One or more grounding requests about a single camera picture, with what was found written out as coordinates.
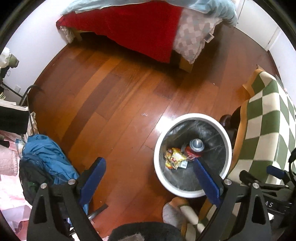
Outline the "red soda can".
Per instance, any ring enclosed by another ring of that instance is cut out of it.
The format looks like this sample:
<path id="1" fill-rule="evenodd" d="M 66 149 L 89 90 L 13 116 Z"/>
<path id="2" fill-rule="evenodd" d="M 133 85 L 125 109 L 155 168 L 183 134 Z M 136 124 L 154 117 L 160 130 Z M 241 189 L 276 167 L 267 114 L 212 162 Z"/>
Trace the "red soda can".
<path id="1" fill-rule="evenodd" d="M 192 161 L 195 158 L 201 157 L 204 148 L 205 145 L 199 138 L 191 140 L 185 147 L 185 155 L 187 156 L 187 160 Z"/>

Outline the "orange chips bag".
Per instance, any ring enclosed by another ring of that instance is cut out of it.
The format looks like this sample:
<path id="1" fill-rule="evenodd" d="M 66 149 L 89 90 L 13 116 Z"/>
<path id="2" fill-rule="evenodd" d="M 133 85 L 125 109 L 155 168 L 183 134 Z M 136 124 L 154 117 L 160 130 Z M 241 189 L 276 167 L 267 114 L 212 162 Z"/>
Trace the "orange chips bag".
<path id="1" fill-rule="evenodd" d="M 183 161 L 187 160 L 187 156 L 184 155 L 179 148 L 171 148 L 168 149 L 164 153 L 165 158 L 165 166 L 168 169 L 175 169 L 179 168 Z"/>

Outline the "white round trash bin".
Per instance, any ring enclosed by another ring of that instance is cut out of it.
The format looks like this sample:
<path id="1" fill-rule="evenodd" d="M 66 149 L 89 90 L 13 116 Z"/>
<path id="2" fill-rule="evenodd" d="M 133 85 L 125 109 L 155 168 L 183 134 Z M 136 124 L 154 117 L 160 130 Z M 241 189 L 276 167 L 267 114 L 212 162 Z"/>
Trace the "white round trash bin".
<path id="1" fill-rule="evenodd" d="M 230 138 L 214 118 L 184 114 L 165 126 L 154 149 L 154 169 L 166 190 L 184 198 L 205 194 L 194 173 L 196 158 L 225 178 L 232 159 Z"/>

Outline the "green white checkered tablecloth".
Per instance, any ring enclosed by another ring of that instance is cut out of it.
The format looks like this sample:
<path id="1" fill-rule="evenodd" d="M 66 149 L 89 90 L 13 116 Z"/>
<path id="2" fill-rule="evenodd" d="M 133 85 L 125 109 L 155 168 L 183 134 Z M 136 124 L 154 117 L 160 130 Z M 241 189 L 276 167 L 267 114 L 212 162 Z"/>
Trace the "green white checkered tablecloth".
<path id="1" fill-rule="evenodd" d="M 245 170 L 263 183 L 283 185 L 267 174 L 271 165 L 287 171 L 295 185 L 295 106 L 262 69 L 244 87 L 250 99 L 240 108 L 231 172 L 222 178 L 222 203 L 217 207 L 207 200 L 198 224 L 182 226 L 186 240 L 295 240 L 295 215 L 269 213 L 260 187 L 239 179 Z"/>

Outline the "blue cloth pile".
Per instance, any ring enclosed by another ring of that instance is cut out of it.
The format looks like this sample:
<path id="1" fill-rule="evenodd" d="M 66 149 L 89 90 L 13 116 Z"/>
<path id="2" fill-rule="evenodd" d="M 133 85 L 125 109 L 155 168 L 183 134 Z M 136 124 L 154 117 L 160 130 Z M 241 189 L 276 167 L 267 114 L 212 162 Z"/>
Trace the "blue cloth pile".
<path id="1" fill-rule="evenodd" d="M 32 205 L 41 184 L 60 185 L 79 174 L 62 149 L 48 136 L 29 136 L 22 150 L 19 178 L 25 200 Z"/>

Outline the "white door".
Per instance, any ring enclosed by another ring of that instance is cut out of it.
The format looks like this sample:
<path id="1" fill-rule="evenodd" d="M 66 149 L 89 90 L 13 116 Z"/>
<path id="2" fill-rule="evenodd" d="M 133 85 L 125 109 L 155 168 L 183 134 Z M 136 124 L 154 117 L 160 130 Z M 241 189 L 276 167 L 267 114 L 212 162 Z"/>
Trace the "white door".
<path id="1" fill-rule="evenodd" d="M 259 44 L 271 50 L 281 36 L 282 29 L 255 1 L 234 1 L 237 13 L 235 27 Z"/>

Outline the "patterned grey pink blanket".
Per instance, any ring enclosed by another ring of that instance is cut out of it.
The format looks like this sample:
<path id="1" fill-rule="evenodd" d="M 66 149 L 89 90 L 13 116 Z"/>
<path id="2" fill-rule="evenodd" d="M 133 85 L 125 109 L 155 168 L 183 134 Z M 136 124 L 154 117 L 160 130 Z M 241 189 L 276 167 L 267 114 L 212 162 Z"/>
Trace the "patterned grey pink blanket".
<path id="1" fill-rule="evenodd" d="M 212 18 L 192 9 L 183 9 L 177 27 L 173 50 L 193 64 L 206 43 L 214 38 L 221 18 Z"/>

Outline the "red bed sheet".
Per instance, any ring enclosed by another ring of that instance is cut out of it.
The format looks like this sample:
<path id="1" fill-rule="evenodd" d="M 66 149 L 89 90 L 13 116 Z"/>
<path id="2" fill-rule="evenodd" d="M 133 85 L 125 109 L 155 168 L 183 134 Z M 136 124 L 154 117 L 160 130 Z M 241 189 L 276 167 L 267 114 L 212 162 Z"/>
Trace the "red bed sheet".
<path id="1" fill-rule="evenodd" d="M 152 59 L 169 63 L 183 8 L 164 1 L 68 13 L 56 26 L 93 32 Z"/>

